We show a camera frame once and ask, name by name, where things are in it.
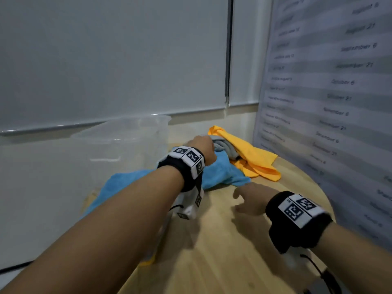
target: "yellow towel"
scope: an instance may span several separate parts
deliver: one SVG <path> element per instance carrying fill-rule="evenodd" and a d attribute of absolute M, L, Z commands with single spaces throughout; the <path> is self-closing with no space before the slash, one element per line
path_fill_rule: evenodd
<path fill-rule="evenodd" d="M 276 154 L 254 147 L 218 126 L 212 126 L 208 131 L 208 135 L 221 136 L 233 144 L 242 159 L 230 161 L 230 163 L 240 169 L 245 176 L 254 178 L 261 175 L 274 182 L 280 179 L 280 172 L 272 166 L 272 163 L 277 158 Z"/>

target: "white wall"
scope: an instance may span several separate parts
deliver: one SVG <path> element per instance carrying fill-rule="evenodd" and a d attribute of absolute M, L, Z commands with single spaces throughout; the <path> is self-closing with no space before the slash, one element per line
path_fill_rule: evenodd
<path fill-rule="evenodd" d="M 221 126 L 252 141 L 257 105 L 172 116 L 169 142 Z M 0 136 L 0 268 L 30 261 L 80 216 L 93 186 L 69 138 L 84 128 Z"/>

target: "forearm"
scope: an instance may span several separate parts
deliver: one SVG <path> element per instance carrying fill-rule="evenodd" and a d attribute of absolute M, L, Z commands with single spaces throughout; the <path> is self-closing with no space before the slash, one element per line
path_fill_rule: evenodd
<path fill-rule="evenodd" d="M 392 255 L 336 223 L 312 251 L 353 293 L 390 293 Z"/>
<path fill-rule="evenodd" d="M 116 293 L 183 185 L 181 173 L 171 166 L 133 182 L 76 223 L 2 294 Z"/>

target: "table surface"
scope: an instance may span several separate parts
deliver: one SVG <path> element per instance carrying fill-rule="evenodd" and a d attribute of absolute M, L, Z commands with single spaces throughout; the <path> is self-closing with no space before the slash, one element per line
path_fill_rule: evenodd
<path fill-rule="evenodd" d="M 332 217 L 332 207 L 319 186 L 302 170 L 278 157 L 278 182 L 262 177 L 252 181 L 279 191 L 290 190 L 315 201 Z M 279 255 L 268 236 L 271 225 L 259 217 L 233 213 L 242 199 L 233 199 L 234 186 L 205 192 L 198 218 L 174 216 L 154 264 L 139 267 L 120 290 L 136 293 L 302 293 L 318 274 L 300 253 L 326 266 L 310 251 L 291 248 Z"/>

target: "plastic storage box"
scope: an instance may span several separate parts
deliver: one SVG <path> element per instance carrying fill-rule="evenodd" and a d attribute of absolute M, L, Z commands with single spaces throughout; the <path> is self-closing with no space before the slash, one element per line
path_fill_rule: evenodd
<path fill-rule="evenodd" d="M 101 188 L 115 173 L 153 169 L 167 153 L 170 116 L 120 118 L 73 134 L 86 151 L 92 183 Z"/>

